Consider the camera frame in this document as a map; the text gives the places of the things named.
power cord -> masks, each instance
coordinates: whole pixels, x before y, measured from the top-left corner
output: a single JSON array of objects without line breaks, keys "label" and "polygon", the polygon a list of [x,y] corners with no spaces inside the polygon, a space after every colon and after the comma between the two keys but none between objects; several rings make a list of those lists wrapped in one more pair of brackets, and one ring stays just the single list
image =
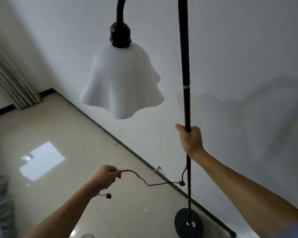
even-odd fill
[{"label": "power cord", "polygon": [[[144,183],[145,183],[147,186],[164,185],[164,184],[179,184],[180,186],[185,186],[186,184],[185,184],[185,182],[184,182],[184,180],[183,180],[183,175],[184,175],[184,172],[185,172],[186,170],[187,170],[187,166],[186,166],[186,168],[184,169],[184,171],[182,172],[181,180],[180,180],[179,182],[171,182],[171,181],[169,181],[169,182],[164,182],[164,183],[160,183],[160,184],[152,184],[152,185],[147,184],[147,182],[146,182],[143,178],[141,178],[135,171],[133,171],[133,170],[131,170],[131,169],[125,169],[125,170],[123,170],[123,172],[132,172],[132,173],[134,173],[136,176],[138,176],[139,179],[143,180]],[[98,195],[99,195],[99,196],[106,196],[107,199],[111,199],[111,194],[110,194],[110,193],[103,194],[103,195],[102,195],[102,194],[98,194]]]}]

person's left hand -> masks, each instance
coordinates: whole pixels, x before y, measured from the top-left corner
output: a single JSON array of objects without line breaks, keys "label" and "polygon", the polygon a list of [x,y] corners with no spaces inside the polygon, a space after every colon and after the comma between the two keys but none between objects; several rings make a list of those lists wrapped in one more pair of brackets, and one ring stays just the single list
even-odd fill
[{"label": "person's left hand", "polygon": [[120,179],[122,172],[121,169],[118,170],[115,166],[104,165],[101,167],[96,175],[90,180],[90,183],[95,188],[94,197],[97,196],[101,190],[110,187],[111,184],[115,182],[116,178]]}]

striped curtain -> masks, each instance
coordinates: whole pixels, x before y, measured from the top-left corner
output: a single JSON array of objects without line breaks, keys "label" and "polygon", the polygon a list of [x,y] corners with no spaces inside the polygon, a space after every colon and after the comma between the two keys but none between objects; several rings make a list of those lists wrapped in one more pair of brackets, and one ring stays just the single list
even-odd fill
[{"label": "striped curtain", "polygon": [[35,92],[24,77],[16,70],[6,55],[0,49],[0,85],[8,93],[14,105],[23,109],[40,102],[40,96]]}]

floor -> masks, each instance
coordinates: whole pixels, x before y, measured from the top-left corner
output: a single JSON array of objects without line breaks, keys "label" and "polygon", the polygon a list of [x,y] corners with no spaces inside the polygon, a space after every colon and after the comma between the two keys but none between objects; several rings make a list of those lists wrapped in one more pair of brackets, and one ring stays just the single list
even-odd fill
[{"label": "floor", "polygon": [[[163,180],[103,132],[70,103],[54,93],[34,107],[0,116],[0,174],[10,177],[16,207],[17,237],[50,215],[103,164],[138,172],[148,183]],[[187,200],[169,185],[148,187],[124,174],[95,197],[72,232],[95,237],[178,237],[176,212]],[[204,237],[229,237],[202,211]]]}]

person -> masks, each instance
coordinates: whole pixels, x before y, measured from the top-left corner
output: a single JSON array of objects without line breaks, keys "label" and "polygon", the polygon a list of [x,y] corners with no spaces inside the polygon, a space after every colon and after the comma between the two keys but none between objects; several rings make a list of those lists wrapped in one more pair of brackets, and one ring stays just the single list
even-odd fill
[{"label": "person", "polygon": [[[225,166],[207,153],[201,131],[176,124],[184,151],[199,164],[235,205],[260,238],[298,238],[298,209],[256,182]],[[24,238],[68,238],[89,201],[121,178],[122,170],[104,165],[64,205],[38,224]]]}]

